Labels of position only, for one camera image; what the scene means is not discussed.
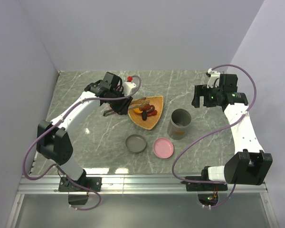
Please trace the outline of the metal tongs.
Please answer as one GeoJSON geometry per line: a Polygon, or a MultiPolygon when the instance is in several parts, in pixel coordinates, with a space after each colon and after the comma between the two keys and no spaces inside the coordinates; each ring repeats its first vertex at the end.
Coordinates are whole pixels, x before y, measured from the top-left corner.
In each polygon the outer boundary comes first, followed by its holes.
{"type": "MultiPolygon", "coordinates": [[[[138,100],[131,101],[131,103],[129,104],[129,107],[128,107],[128,110],[127,110],[126,114],[128,113],[129,110],[132,110],[132,109],[135,109],[135,108],[139,108],[139,107],[143,107],[146,104],[149,104],[149,102],[150,101],[147,100],[146,97],[145,98],[140,98],[138,100]]],[[[117,112],[114,111],[113,109],[105,110],[103,112],[103,116],[105,116],[105,117],[113,115],[113,114],[117,114],[117,112]]]]}

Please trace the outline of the black sea cucumber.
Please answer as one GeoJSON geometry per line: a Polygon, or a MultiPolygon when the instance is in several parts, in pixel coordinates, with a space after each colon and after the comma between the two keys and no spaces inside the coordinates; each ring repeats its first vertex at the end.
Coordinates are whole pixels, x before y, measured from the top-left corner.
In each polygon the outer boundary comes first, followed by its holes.
{"type": "Polygon", "coordinates": [[[148,117],[147,112],[146,112],[146,111],[143,111],[143,112],[142,112],[142,120],[143,120],[143,121],[146,121],[146,120],[147,120],[147,117],[148,117]]]}

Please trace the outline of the brown sausage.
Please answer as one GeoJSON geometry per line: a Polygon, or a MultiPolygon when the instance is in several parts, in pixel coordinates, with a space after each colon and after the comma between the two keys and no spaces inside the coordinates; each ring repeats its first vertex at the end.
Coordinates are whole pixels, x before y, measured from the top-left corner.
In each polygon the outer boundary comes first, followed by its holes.
{"type": "Polygon", "coordinates": [[[148,111],[151,109],[151,106],[149,104],[146,104],[144,107],[142,107],[142,110],[148,111]]]}

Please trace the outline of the dark octopus tentacle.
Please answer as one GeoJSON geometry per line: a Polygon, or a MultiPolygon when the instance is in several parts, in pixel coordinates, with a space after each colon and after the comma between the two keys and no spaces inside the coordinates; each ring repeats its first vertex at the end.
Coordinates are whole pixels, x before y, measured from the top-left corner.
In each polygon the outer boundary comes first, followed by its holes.
{"type": "Polygon", "coordinates": [[[154,105],[151,105],[151,110],[150,112],[153,112],[155,110],[155,106],[154,105]]]}

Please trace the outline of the red chicken drumstick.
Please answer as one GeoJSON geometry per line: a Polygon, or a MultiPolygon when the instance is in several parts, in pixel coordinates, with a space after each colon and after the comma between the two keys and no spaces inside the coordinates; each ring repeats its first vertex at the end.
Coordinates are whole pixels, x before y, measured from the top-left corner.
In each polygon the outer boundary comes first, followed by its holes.
{"type": "Polygon", "coordinates": [[[153,112],[148,112],[147,113],[147,116],[150,117],[150,116],[155,116],[157,115],[157,110],[154,110],[153,112]]]}

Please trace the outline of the pink round lid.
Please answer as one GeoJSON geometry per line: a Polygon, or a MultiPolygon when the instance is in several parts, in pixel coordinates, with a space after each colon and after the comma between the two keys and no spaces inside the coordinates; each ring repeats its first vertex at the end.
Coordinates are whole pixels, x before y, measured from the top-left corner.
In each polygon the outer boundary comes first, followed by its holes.
{"type": "Polygon", "coordinates": [[[158,138],[153,143],[154,154],[161,159],[167,159],[173,155],[174,146],[167,138],[158,138]]]}

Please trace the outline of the orange egg yolk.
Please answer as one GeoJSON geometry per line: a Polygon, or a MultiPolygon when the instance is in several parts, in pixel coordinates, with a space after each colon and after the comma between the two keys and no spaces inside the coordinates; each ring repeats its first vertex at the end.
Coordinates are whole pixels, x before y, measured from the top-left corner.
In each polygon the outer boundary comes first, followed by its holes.
{"type": "Polygon", "coordinates": [[[135,108],[133,111],[134,111],[136,114],[142,114],[142,113],[143,113],[143,111],[140,110],[140,108],[135,108]]]}

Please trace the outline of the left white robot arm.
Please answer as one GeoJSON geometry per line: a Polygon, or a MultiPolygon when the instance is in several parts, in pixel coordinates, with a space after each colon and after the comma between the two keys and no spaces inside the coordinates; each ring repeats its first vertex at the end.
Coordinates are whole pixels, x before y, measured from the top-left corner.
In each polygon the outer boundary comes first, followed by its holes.
{"type": "Polygon", "coordinates": [[[126,115],[132,96],[140,85],[128,77],[126,82],[110,72],[102,80],[88,84],[79,98],[62,114],[38,125],[37,152],[52,160],[65,175],[70,186],[81,191],[88,187],[86,171],[75,160],[69,135],[94,110],[108,104],[111,112],[126,115]]]}

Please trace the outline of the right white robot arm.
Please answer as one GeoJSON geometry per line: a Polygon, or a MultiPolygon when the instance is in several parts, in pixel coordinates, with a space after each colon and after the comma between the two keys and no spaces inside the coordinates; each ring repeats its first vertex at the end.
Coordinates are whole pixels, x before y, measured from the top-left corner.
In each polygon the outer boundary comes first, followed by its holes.
{"type": "Polygon", "coordinates": [[[235,146],[234,156],[223,166],[208,167],[208,173],[200,178],[202,188],[212,189],[217,182],[228,184],[261,185],[273,163],[272,155],[264,152],[260,145],[244,93],[238,92],[238,77],[209,70],[206,85],[195,86],[192,105],[200,106],[200,98],[205,107],[220,106],[228,123],[235,146]]]}

